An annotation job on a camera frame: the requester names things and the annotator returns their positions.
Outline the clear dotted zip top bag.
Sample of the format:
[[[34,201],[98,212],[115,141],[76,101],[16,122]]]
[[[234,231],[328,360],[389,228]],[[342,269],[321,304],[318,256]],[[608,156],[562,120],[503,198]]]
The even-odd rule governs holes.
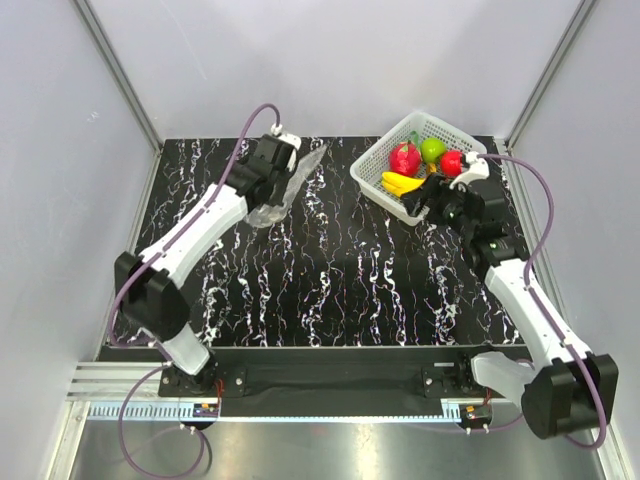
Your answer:
[[[282,199],[276,205],[262,205],[244,217],[244,221],[254,228],[268,228],[281,222],[291,210],[293,201],[303,183],[318,167],[328,146],[322,145],[304,155],[299,161],[296,172],[288,179]]]

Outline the red apple toy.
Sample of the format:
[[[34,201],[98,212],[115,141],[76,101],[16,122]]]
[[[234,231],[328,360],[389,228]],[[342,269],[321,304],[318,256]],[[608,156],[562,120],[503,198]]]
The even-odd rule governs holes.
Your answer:
[[[455,178],[466,169],[466,155],[457,150],[445,152],[440,158],[441,172],[450,178]]]

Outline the green apple toy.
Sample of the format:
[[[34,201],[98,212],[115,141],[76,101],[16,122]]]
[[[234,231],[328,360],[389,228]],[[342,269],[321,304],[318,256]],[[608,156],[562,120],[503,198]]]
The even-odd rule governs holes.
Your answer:
[[[435,164],[448,151],[445,143],[435,137],[429,137],[422,141],[420,152],[425,163]]]

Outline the red dragon fruit toy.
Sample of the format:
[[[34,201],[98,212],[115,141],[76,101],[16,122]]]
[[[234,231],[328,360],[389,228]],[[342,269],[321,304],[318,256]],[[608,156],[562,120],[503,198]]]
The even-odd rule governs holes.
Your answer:
[[[422,163],[419,149],[410,141],[398,144],[389,155],[390,169],[392,172],[413,177]]]

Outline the white plastic basket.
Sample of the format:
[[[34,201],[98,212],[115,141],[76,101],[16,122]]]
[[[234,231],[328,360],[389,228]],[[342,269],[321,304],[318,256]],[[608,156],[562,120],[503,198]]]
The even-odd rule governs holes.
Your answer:
[[[404,223],[415,226],[428,209],[410,215],[399,195],[440,170],[439,155],[449,151],[485,154],[486,147],[471,135],[424,112],[397,123],[350,167],[361,193]]]

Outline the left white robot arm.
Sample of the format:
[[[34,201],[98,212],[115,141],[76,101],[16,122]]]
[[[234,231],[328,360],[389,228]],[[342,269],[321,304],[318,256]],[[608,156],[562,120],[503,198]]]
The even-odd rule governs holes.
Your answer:
[[[181,288],[217,240],[259,207],[281,206],[298,169],[301,138],[265,134],[253,153],[230,161],[221,179],[160,240],[140,254],[115,261],[113,318],[121,315],[148,334],[180,370],[181,384],[196,396],[215,386],[213,354],[189,324]]]

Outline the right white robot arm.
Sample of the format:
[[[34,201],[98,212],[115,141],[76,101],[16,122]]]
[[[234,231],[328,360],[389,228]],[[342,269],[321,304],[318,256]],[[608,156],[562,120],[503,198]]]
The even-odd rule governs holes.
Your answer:
[[[459,235],[467,266],[499,300],[531,357],[532,363],[523,365],[498,351],[475,355],[454,371],[457,390],[470,397],[486,388],[502,395],[540,439],[596,428],[594,444],[601,446],[618,367],[610,355],[594,354],[537,291],[530,256],[504,226],[501,186],[491,180],[463,185],[432,174],[400,201],[410,216],[426,209],[428,221]]]

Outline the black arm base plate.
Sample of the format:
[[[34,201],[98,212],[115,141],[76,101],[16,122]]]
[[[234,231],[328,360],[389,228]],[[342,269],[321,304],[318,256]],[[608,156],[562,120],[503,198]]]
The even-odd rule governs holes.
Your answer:
[[[164,398],[220,400],[225,418],[426,417],[444,400],[483,401],[470,360],[488,346],[219,348],[202,386],[171,368]]]

